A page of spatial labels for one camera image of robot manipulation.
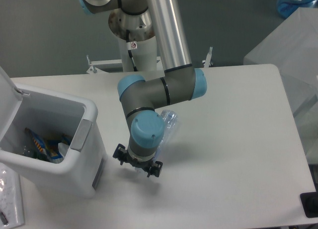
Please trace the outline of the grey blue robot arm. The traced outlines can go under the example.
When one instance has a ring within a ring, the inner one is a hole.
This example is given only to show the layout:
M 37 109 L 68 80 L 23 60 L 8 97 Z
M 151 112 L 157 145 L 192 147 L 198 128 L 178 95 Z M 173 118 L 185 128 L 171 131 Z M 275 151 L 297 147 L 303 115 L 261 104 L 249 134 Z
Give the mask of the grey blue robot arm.
M 130 138 L 118 145 L 113 157 L 148 175 L 159 177 L 163 163 L 157 161 L 165 124 L 156 109 L 203 96 L 207 81 L 193 67 L 177 0 L 79 0 L 89 14 L 111 11 L 109 27 L 127 47 L 133 75 L 122 78 L 117 90 Z M 164 76 L 145 80 L 136 59 L 144 40 L 156 39 Z

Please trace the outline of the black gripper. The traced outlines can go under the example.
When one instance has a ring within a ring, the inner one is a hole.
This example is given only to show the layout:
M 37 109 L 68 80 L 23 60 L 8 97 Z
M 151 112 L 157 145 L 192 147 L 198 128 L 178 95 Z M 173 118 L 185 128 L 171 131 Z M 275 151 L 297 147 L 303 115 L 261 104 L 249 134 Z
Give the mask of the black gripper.
M 153 158 L 155 156 L 154 153 L 149 156 L 137 156 L 130 153 L 131 151 L 129 151 L 129 149 L 126 150 L 126 148 L 122 144 L 118 144 L 112 157 L 118 159 L 121 165 L 123 165 L 123 163 L 129 163 L 133 167 L 147 172 L 147 177 L 160 176 L 163 162 L 153 162 Z

